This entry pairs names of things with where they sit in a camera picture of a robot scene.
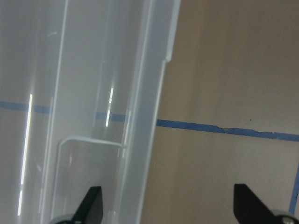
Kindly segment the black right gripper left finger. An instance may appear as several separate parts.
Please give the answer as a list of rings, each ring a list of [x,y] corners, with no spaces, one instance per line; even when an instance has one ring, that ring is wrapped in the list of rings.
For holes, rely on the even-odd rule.
[[[72,224],[100,224],[103,219],[101,186],[90,187],[71,219]]]

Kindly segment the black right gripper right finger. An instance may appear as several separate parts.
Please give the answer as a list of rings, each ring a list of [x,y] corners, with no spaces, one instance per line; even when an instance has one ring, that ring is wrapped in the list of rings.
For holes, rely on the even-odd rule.
[[[240,224],[274,224],[275,217],[246,184],[234,185],[234,216]]]

